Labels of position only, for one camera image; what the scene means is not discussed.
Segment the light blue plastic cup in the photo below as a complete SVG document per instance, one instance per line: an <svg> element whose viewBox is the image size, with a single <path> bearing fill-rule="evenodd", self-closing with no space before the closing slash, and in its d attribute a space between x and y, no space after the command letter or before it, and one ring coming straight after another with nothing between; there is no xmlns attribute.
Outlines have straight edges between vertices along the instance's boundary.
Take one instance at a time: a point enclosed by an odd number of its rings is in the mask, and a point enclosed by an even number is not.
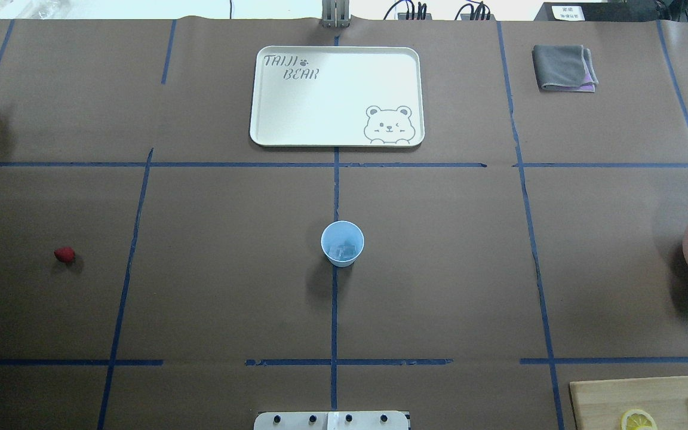
<svg viewBox="0 0 688 430"><path fill-rule="evenodd" d="M355 259L345 262L337 262L327 257L328 248L337 242L355 243L360 248L360 253ZM340 220L328 225L321 234L320 245L325 258L338 268L352 266L365 248L365 235L363 231L354 223Z"/></svg>

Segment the ice cube in cup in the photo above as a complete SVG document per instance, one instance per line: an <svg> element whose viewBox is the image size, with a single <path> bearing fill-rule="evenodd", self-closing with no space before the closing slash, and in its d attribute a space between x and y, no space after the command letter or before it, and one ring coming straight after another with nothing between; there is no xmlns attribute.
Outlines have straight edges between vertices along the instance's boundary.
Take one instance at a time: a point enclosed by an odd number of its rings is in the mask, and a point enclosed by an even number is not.
<svg viewBox="0 0 688 430"><path fill-rule="evenodd" d="M360 253L360 248L355 243L337 242L328 248L327 257L337 262L345 262L355 259Z"/></svg>

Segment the cream bear serving tray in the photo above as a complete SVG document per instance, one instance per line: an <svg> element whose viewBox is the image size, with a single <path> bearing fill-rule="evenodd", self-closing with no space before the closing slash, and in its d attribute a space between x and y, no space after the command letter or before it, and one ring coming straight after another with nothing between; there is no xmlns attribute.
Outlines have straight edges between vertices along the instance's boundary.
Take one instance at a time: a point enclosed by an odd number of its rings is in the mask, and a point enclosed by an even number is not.
<svg viewBox="0 0 688 430"><path fill-rule="evenodd" d="M257 53L257 145L407 149L425 134L420 58L410 47L271 45Z"/></svg>

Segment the folded grey cloth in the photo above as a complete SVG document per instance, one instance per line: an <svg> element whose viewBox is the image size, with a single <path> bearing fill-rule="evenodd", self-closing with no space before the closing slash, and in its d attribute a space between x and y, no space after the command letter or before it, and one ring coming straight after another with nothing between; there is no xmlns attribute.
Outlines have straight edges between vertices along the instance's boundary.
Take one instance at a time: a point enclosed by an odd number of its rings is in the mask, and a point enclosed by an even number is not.
<svg viewBox="0 0 688 430"><path fill-rule="evenodd" d="M594 93L598 85L592 52L583 45L533 46L533 70L543 91Z"/></svg>

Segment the red strawberry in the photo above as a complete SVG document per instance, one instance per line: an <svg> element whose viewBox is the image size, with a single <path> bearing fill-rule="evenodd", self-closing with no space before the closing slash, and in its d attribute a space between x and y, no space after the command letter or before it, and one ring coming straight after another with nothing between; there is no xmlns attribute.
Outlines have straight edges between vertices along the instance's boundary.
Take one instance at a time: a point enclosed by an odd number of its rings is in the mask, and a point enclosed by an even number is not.
<svg viewBox="0 0 688 430"><path fill-rule="evenodd" d="M55 248L54 257L59 262L63 262L65 264L71 264L76 259L76 253L72 247L60 247L60 248Z"/></svg>

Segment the black box with label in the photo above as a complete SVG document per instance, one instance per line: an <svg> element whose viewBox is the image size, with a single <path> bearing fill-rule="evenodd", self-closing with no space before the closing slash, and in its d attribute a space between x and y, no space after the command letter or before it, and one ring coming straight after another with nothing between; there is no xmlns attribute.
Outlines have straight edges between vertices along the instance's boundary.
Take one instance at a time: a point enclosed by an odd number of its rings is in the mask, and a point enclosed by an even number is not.
<svg viewBox="0 0 688 430"><path fill-rule="evenodd" d="M669 18L667 4L658 1L543 2L535 21L651 22Z"/></svg>

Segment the wooden cutting board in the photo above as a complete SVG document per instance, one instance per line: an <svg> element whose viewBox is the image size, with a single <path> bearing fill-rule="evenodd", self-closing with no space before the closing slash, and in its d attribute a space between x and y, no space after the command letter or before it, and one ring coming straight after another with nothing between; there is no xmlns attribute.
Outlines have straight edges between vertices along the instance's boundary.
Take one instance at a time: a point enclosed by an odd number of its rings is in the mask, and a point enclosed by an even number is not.
<svg viewBox="0 0 688 430"><path fill-rule="evenodd" d="M603 379L570 383L576 427L622 429L625 416L651 416L658 429L688 429L688 376Z"/></svg>

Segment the lemon slices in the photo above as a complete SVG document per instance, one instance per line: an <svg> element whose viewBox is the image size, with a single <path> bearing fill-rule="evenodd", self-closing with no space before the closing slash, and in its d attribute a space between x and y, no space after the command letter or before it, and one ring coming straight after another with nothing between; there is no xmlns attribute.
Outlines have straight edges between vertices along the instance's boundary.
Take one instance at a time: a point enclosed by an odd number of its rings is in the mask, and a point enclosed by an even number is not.
<svg viewBox="0 0 688 430"><path fill-rule="evenodd" d="M620 418L621 430L656 430L657 422L643 409L628 409Z"/></svg>

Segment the aluminium frame post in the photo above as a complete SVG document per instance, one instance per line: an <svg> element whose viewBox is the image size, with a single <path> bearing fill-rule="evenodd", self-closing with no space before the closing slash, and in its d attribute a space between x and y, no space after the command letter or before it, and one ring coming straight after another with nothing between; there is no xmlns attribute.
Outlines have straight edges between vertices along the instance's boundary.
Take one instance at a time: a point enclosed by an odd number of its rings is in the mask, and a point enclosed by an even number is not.
<svg viewBox="0 0 688 430"><path fill-rule="evenodd" d="M349 0L322 0L321 11L323 28L345 28L351 24Z"/></svg>

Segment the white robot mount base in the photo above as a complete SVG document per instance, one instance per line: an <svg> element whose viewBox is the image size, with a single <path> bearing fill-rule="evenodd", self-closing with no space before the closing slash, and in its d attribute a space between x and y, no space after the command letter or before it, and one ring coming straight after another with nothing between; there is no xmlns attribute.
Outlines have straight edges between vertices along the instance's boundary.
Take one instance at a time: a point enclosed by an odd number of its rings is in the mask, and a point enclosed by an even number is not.
<svg viewBox="0 0 688 430"><path fill-rule="evenodd" d="M410 429L410 414L396 410L268 411L254 429Z"/></svg>

